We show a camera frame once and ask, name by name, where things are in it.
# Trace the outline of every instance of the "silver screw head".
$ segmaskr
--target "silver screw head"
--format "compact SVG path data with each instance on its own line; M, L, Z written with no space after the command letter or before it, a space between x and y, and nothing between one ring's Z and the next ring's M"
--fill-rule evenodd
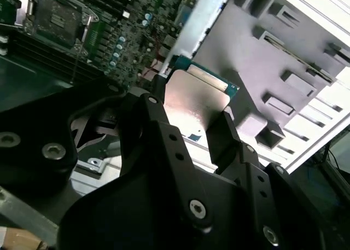
M190 201L190 210L198 219L204 219L204 217L207 215L205 206L198 200Z
M268 242L270 242L270 244L273 246L278 246L278 238L275 232L268 226L264 226L262 230Z
M42 149L45 158L61 160L66 155L66 149L59 143L48 143Z
M21 138L14 132L0 132L0 147L11 148L20 144Z
M155 98L153 98L153 97L149 97L148 100L149 100L150 102L152 102L152 103L157 103L157 102L158 102L158 101L157 101Z
M247 144L247 149L248 149L251 153L255 152L255 150L253 149L253 147L250 146L250 145L248 145L248 144Z
M279 165L275 166L276 170L280 173L283 174L284 173L284 169L282 167L280 167Z
M109 87L110 90L113 90L115 92L119 91L119 89L116 86L114 86L114 85L108 85L108 87Z

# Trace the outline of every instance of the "cable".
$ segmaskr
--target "cable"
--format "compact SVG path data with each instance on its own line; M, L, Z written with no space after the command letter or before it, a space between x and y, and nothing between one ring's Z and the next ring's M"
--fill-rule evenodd
M157 64L158 60L156 60L156 62L152 66L150 66L150 68L142 75L142 78L146 77L147 73L150 72Z
M338 164L337 159L335 158L334 154L332 153L331 150L329 150L329 153L332 155L332 157L333 157L333 159L334 159L334 162L335 162L335 164L336 164L338 170L340 171L339 164Z
M329 148L330 148L330 143L327 143L325 148L324 148L324 152L323 152L323 156L322 156L322 161L320 164L324 164L326 162L326 159L327 159L327 155L328 155L328 152L329 152Z

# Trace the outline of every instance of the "screw hole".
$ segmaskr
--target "screw hole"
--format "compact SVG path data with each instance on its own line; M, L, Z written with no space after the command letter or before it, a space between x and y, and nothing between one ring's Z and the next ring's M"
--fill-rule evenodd
M201 213L202 212L202 208L199 205L195 205L194 209L197 213Z
M262 178L262 176L258 176L258 179L259 179L259 181L261 181L262 183L265 181L263 178Z
M56 146L51 146L48 148L48 152L51 154L59 154L60 153L60 149Z
M15 139L12 136L5 135L4 137L1 138L1 141L4 143L13 143Z
M148 100L152 103L157 103L158 101L153 97L148 97Z
M169 135L169 138L170 138L170 139L172 139L173 141L177 141L176 136L175 136L175 135L173 135L173 134L170 134L170 135Z
M183 161L185 159L185 157L181 153L176 153L175 157L180 161Z
M260 191L262 197L267 198L267 194L264 191Z

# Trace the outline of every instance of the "motherboard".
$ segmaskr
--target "motherboard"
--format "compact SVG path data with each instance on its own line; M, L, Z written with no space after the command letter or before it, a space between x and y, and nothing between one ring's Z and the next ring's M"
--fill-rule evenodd
M8 57L32 63L38 51L56 73L62 63L72 84L89 72L127 88L147 84L183 26L176 19L184 0L28 0L25 18L15 24L18 2L0 0L0 30L1 24L17 25Z

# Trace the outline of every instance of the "cpu processor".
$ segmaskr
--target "cpu processor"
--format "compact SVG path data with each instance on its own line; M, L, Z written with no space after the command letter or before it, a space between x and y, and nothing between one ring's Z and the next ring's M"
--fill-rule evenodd
M25 32L60 50L75 54L91 22L99 17L78 0L29 0Z

